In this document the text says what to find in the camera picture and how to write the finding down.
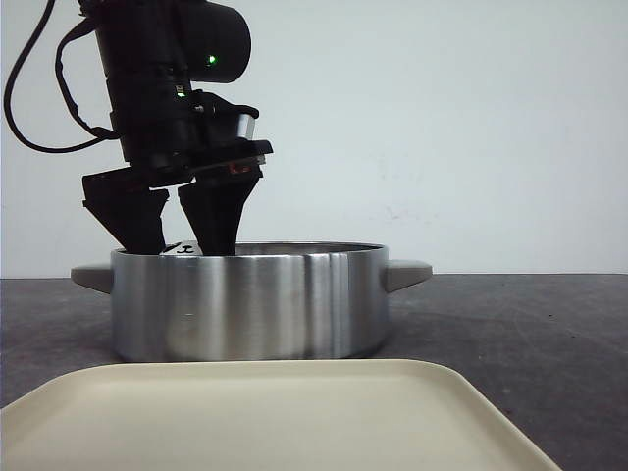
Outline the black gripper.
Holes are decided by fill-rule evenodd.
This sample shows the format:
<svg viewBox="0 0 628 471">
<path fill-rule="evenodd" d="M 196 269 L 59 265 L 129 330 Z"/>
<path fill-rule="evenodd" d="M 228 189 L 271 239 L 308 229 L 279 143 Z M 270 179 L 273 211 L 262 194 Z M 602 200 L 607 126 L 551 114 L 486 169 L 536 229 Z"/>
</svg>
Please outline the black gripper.
<svg viewBox="0 0 628 471">
<path fill-rule="evenodd" d="M 237 114 L 259 111 L 215 93 L 193 90 L 172 120 L 121 137 L 125 168 L 82 178 L 83 206 L 130 254 L 156 255 L 166 246 L 162 212 L 167 189 L 221 167 L 260 165 L 270 141 L 234 138 Z M 181 207 L 205 256 L 232 256 L 244 204 L 260 174 L 213 176 L 178 188 Z"/>
</svg>

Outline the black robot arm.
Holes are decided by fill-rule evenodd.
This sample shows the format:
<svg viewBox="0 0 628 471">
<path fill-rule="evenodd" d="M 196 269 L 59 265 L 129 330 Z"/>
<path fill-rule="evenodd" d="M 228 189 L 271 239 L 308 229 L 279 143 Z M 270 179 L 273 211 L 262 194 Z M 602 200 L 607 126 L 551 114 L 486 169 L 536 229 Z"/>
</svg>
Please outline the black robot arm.
<svg viewBox="0 0 628 471">
<path fill-rule="evenodd" d="M 162 212 L 175 187 L 205 255 L 236 249 L 244 203 L 272 146 L 254 136 L 258 111 L 201 89 L 245 71 L 251 36 L 235 9 L 209 1 L 98 1 L 95 30 L 122 146 L 122 169 L 83 178 L 83 204 L 131 254 L 166 242 Z"/>
</svg>

